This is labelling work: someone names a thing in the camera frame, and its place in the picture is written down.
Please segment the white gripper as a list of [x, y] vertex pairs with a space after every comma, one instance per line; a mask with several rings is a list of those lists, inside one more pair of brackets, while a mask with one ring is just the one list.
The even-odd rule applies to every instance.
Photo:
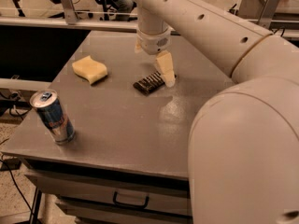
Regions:
[[172, 55], [166, 50], [170, 45], [170, 35], [166, 25], [138, 26], [136, 29], [135, 53], [157, 54], [155, 67], [167, 87], [173, 87], [176, 82]]

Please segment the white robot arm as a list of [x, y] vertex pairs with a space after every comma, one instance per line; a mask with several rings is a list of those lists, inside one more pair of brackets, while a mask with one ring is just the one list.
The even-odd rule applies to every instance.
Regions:
[[194, 224], [298, 224], [298, 49], [202, 0], [135, 0], [138, 42], [175, 29], [234, 86], [195, 116], [188, 144]]

